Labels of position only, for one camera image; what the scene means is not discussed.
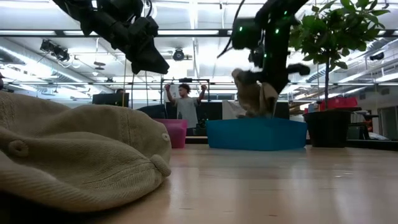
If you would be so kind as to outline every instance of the wooden table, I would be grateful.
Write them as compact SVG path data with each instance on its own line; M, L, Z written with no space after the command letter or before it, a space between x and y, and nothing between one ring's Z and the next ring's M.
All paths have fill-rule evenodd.
M398 223L398 153L188 145L155 192L89 223Z

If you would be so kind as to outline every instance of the tree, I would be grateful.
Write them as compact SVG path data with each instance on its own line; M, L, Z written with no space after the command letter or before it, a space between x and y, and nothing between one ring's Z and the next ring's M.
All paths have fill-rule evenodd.
M326 64L325 72L325 108L328 108L329 72L340 67L347 69L342 57L350 51L366 50L366 42L375 40L384 25L377 18L388 10L374 9L377 0L340 0L343 7L331 9L336 2L330 1L322 8L312 6L314 15L303 16L301 23L293 27L289 45L296 51L301 50L304 61L313 60L314 64Z

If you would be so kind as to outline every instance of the black plant pot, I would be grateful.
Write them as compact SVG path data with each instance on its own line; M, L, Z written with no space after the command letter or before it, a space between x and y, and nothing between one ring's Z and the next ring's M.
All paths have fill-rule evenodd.
M345 147L349 111L321 111L304 114L313 147Z

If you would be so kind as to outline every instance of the gray t-shirt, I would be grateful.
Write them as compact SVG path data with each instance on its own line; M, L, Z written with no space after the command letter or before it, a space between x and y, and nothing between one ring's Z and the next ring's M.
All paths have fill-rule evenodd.
M195 128L198 123L197 109L199 105L198 98L177 98L175 99L177 105L177 119L186 119L188 121L188 128Z

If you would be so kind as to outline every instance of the pink bin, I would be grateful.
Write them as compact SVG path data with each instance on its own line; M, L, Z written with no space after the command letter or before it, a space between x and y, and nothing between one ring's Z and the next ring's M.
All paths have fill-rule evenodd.
M166 126L170 136L173 149L185 148L185 137L187 136L187 120L184 119L154 119Z

